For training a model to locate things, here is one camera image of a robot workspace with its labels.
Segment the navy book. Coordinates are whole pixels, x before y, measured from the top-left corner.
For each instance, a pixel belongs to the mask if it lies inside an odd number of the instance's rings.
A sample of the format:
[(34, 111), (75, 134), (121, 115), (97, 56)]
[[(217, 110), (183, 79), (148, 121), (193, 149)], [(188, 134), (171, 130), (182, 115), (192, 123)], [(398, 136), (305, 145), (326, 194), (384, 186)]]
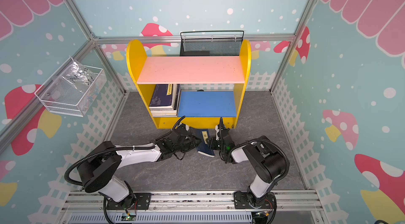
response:
[(149, 103), (150, 109), (175, 109), (180, 87), (178, 84), (157, 84)]
[(195, 137), (201, 140), (200, 144), (196, 147), (197, 152), (208, 157), (214, 157), (214, 151), (211, 150), (207, 144), (207, 140), (209, 139), (208, 129), (192, 128), (192, 132)]

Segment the navy book floral cover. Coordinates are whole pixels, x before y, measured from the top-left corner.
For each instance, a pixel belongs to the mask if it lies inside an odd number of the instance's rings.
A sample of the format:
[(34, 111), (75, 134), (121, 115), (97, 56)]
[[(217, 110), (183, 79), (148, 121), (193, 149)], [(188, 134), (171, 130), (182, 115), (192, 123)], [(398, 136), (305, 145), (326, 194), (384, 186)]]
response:
[(177, 109), (149, 109), (151, 113), (176, 113)]

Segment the yellow cartoon cover book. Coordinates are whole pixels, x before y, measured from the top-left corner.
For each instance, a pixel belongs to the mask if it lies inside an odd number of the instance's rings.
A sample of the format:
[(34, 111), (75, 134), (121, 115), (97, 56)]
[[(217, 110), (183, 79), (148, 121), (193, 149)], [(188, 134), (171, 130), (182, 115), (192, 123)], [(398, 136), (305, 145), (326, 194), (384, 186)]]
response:
[(176, 114), (152, 114), (153, 117), (177, 117)]

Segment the dark portrait cover book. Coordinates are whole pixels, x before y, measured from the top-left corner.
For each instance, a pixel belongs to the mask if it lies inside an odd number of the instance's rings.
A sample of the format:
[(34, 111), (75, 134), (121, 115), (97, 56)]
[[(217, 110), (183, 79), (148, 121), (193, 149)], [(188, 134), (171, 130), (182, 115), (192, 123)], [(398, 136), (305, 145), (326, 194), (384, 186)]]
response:
[(176, 113), (151, 113), (151, 114), (176, 114), (177, 115), (177, 112)]

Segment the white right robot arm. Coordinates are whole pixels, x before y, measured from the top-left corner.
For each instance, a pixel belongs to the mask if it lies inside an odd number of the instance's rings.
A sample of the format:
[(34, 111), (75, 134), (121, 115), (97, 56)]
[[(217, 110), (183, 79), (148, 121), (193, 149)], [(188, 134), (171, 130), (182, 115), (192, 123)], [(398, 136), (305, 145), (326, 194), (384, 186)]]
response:
[(235, 208), (275, 209), (276, 200), (271, 190), (290, 169), (290, 161), (284, 151), (264, 135), (236, 145), (222, 118), (215, 130), (216, 137), (208, 140), (209, 148), (218, 151), (221, 160), (227, 164), (248, 161), (256, 172), (246, 192), (234, 193)]

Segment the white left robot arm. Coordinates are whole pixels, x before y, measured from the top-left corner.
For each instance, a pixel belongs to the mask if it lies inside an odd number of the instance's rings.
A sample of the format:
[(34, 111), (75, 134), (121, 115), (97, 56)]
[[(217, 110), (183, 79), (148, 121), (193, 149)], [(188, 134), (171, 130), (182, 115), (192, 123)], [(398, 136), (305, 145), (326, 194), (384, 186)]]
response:
[(193, 134), (193, 128), (182, 124), (181, 117), (172, 129), (147, 145), (116, 146), (111, 141), (102, 142), (91, 153), (67, 168), (64, 179), (72, 185), (83, 187), (85, 192), (97, 192), (105, 200), (123, 209), (138, 202), (128, 182), (115, 176), (117, 170), (135, 164), (159, 162), (171, 157), (181, 158), (195, 149), (201, 139)]

